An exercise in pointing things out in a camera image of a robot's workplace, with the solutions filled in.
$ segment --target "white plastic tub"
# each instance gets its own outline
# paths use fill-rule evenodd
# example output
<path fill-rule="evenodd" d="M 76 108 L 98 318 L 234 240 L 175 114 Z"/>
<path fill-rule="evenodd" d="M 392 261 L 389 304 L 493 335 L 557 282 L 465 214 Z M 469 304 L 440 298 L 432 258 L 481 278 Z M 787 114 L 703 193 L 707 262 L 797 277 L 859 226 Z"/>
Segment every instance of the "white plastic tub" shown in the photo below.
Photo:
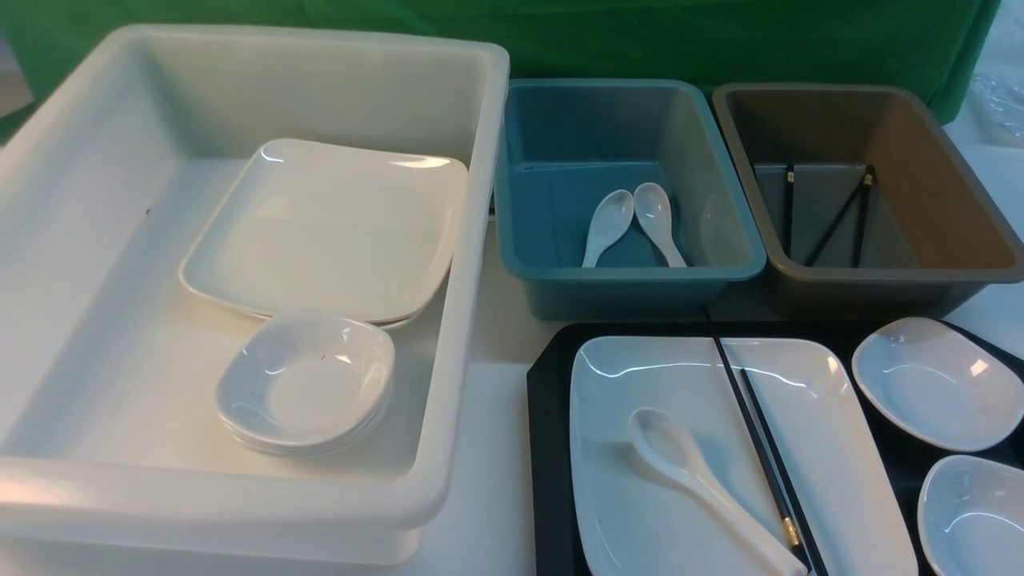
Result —
<path fill-rule="evenodd" d="M 0 156 L 0 533 L 408 559 L 449 487 L 507 82 L 502 48 L 453 40 L 140 26 L 103 41 Z M 316 458 L 222 428 L 214 386 L 259 321 L 176 277 L 281 137 L 469 166 L 447 287 L 394 333 L 388 414 Z"/>

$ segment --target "gray plastic bin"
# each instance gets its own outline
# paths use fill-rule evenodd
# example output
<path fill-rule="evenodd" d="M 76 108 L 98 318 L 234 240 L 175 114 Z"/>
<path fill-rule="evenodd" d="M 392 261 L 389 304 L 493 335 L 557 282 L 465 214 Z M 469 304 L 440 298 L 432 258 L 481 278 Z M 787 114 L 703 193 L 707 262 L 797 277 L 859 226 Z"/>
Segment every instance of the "gray plastic bin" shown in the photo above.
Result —
<path fill-rule="evenodd" d="M 916 96 L 732 84 L 713 100 L 778 314 L 942 316 L 988 284 L 1024 280 L 1020 240 Z"/>
<path fill-rule="evenodd" d="M 669 193 L 690 268 L 666 268 L 634 220 L 598 268 L 581 269 L 594 209 L 645 181 Z M 502 260 L 543 320 L 679 318 L 764 268 L 711 109 L 682 82 L 512 82 L 495 204 Z"/>

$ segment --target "white rectangular plate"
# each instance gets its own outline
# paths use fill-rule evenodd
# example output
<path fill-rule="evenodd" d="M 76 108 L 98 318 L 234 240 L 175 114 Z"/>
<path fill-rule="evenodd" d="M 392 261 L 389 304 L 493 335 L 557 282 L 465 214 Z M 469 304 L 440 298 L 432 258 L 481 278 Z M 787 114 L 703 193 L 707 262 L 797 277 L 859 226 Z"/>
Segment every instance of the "white rectangular plate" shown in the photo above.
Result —
<path fill-rule="evenodd" d="M 806 340 L 723 340 L 745 367 L 830 574 L 911 576 L 918 563 L 842 363 Z M 693 434 L 712 471 L 782 541 L 778 515 L 710 338 L 609 336 L 572 367 L 572 489 L 595 576 L 761 575 L 716 517 L 639 465 L 630 415 L 653 407 Z"/>
<path fill-rule="evenodd" d="M 181 282 L 254 316 L 401 321 L 447 273 L 467 173 L 452 158 L 267 142 L 193 246 Z"/>

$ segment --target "brown plastic bin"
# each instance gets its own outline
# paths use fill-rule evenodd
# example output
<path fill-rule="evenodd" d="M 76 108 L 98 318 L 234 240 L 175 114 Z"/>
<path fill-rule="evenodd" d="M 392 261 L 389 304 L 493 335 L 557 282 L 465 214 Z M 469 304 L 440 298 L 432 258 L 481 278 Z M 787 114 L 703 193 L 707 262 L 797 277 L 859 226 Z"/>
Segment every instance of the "brown plastic bin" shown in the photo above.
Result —
<path fill-rule="evenodd" d="M 943 316 L 989 284 L 1024 280 L 1024 246 L 916 96 L 730 84 L 713 104 L 779 315 Z"/>

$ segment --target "ceramic spoon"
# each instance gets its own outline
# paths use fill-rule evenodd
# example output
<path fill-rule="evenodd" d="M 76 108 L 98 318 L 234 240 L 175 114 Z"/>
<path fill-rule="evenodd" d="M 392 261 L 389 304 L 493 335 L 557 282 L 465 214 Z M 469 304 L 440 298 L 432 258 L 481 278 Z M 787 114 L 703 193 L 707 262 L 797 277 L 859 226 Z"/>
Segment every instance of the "ceramic spoon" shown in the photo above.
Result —
<path fill-rule="evenodd" d="M 597 259 L 601 254 L 626 234 L 631 223 L 633 223 L 633 195 L 629 191 L 616 190 L 605 196 L 590 219 L 587 250 L 584 252 L 582 268 L 597 265 Z"/>
<path fill-rule="evenodd" d="M 773 573 L 807 575 L 803 563 L 719 484 L 696 441 L 682 424 L 660 410 L 641 408 L 630 416 L 629 429 L 633 447 L 647 465 L 703 502 L 772 567 Z"/>
<path fill-rule="evenodd" d="M 686 260 L 672 241 L 672 205 L 665 189 L 654 182 L 644 182 L 633 193 L 637 220 L 650 241 L 665 255 L 670 268 L 686 268 Z"/>

